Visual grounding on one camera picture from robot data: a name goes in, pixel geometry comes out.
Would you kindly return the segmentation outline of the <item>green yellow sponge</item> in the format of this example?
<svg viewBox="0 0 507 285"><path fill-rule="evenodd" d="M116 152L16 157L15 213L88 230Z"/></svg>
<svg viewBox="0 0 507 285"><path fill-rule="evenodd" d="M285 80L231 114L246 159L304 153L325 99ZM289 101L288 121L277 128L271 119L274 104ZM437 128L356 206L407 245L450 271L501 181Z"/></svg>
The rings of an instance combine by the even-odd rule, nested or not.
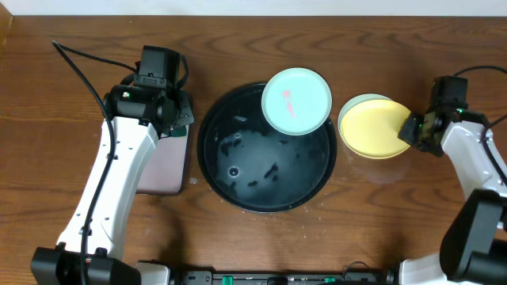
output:
<svg viewBox="0 0 507 285"><path fill-rule="evenodd" d="M185 137L188 134L188 128L186 126L173 127L170 130L169 136L174 138Z"/></svg>

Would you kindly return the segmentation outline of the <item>yellow plate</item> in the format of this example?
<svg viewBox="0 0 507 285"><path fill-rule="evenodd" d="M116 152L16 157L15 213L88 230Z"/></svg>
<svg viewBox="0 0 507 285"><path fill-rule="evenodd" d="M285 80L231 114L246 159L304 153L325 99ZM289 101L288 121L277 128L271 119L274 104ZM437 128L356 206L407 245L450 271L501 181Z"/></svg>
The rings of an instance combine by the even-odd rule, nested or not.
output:
<svg viewBox="0 0 507 285"><path fill-rule="evenodd" d="M339 134L345 145L362 157L393 158L410 147L398 138L409 115L410 110L396 101L365 101L346 113Z"/></svg>

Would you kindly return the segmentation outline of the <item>mint plate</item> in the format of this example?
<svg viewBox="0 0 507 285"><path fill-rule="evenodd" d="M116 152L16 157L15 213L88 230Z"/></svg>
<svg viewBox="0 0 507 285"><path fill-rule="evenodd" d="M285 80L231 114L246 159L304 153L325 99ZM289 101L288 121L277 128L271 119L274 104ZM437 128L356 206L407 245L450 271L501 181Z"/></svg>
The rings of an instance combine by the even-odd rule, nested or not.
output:
<svg viewBox="0 0 507 285"><path fill-rule="evenodd" d="M261 110L267 122L286 135L306 135L328 119L332 94L318 73L293 67L274 75L261 95Z"/></svg>
<svg viewBox="0 0 507 285"><path fill-rule="evenodd" d="M365 101L371 101L371 100L391 100L389 97L386 97L384 95L376 94L376 93L364 93L361 95L357 95L350 100L348 100L344 106L342 107L341 111L339 112L338 118L337 118L337 129L338 131L341 131L341 122L343 118L345 117L346 113L359 103L363 103Z"/></svg>

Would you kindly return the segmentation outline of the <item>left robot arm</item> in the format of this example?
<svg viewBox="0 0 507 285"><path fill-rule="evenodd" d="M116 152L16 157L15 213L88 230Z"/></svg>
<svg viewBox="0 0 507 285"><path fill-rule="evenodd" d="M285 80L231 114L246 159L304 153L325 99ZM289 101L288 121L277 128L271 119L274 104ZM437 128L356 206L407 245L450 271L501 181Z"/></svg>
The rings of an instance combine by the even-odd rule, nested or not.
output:
<svg viewBox="0 0 507 285"><path fill-rule="evenodd" d="M36 249L38 284L175 284L170 266L122 261L139 182L182 182L194 116L182 89L116 85L103 104L101 145L82 198L55 248Z"/></svg>

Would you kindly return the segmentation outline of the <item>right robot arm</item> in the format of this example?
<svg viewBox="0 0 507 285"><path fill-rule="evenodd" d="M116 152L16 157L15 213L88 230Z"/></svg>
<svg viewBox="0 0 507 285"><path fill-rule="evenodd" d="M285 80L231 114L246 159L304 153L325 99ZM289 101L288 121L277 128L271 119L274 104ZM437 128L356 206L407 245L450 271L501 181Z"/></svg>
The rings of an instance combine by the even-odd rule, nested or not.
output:
<svg viewBox="0 0 507 285"><path fill-rule="evenodd" d="M465 203L438 253L400 264L401 284L504 284L506 242L506 164L495 144L493 124L483 114L440 106L412 113L398 137L436 156L447 155Z"/></svg>

